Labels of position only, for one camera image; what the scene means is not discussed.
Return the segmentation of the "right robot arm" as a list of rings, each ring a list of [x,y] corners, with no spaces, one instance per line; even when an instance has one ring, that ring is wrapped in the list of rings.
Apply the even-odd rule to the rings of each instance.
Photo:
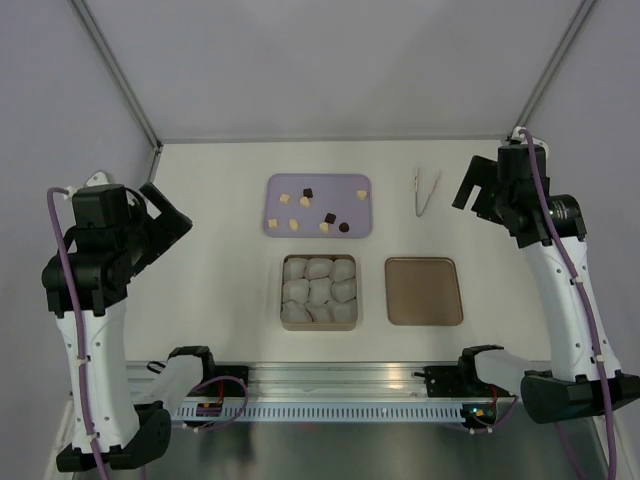
[[[549,188],[544,148],[509,144],[495,160],[472,157],[453,201],[464,209],[477,189],[472,211],[515,239],[534,276],[551,347],[548,362],[497,345],[466,348],[457,384],[469,395],[491,384],[515,394],[538,424],[600,416],[639,398],[639,378],[624,373],[600,319],[579,203]]]

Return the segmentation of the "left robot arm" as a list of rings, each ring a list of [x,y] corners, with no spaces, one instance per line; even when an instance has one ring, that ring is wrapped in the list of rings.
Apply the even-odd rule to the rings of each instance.
[[[214,417],[193,430],[226,427],[224,402],[248,406],[248,370],[218,368],[206,346],[174,348],[151,385],[130,394],[124,348],[126,300],[131,280],[157,261],[193,227],[151,182],[134,190],[122,184],[52,187],[47,206],[57,251],[41,275],[49,311],[67,353],[74,402],[74,433],[56,457],[61,472],[137,470],[168,449],[171,416],[190,395],[213,396]]]

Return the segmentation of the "white tweezers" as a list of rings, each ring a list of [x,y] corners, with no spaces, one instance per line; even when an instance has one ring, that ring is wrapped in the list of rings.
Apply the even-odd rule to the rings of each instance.
[[[441,171],[436,170],[430,180],[428,187],[422,187],[422,175],[419,167],[414,170],[413,188],[414,188],[414,215],[416,218],[421,218],[433,196],[435,189],[441,179]]]

